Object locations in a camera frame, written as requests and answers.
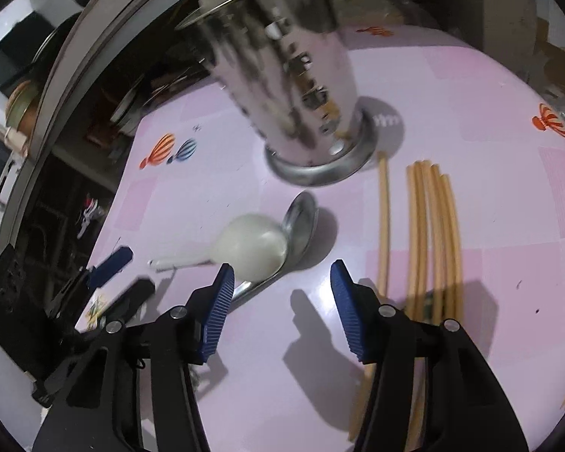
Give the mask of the stainless steel spoon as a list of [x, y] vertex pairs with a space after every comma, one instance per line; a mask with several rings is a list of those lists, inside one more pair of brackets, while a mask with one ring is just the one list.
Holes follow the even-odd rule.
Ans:
[[315, 197], [303, 191], [291, 203], [284, 219], [282, 230], [288, 241], [288, 254], [281, 268], [268, 279], [261, 282], [242, 282], [235, 288], [231, 300], [233, 309], [245, 303], [259, 291], [291, 272], [307, 253], [314, 237], [318, 220], [318, 206]]

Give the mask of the lone bamboo chopstick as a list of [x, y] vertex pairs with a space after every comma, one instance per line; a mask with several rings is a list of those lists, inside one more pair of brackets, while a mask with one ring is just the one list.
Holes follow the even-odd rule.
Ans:
[[[389, 170], [387, 156], [383, 152], [377, 153], [377, 173], [379, 174], [380, 194], [380, 230], [379, 230], [379, 257], [377, 258], [377, 296], [383, 302], [388, 296], [389, 263], [390, 263], [390, 193], [389, 193]], [[367, 364], [364, 366], [363, 378], [360, 383], [358, 394], [350, 415], [350, 427], [348, 440], [354, 442], [364, 419], [370, 390], [373, 386], [374, 372], [376, 366]]]

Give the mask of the steel perforated utensil holder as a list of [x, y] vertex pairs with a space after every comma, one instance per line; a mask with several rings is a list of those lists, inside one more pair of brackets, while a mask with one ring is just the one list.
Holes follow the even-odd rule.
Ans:
[[263, 139], [281, 179], [324, 186], [373, 155], [330, 0], [199, 0], [178, 30]]

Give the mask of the brown ceramic bowl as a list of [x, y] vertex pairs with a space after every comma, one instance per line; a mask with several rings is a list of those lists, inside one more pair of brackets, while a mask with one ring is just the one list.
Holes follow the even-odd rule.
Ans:
[[40, 89], [28, 79], [20, 83], [10, 95], [6, 107], [6, 126], [30, 138], [35, 127]]

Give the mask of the black box appliance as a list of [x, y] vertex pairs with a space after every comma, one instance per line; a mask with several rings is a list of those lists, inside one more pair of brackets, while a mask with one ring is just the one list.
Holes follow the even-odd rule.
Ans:
[[9, 95], [55, 28], [33, 11], [0, 41], [0, 91]]

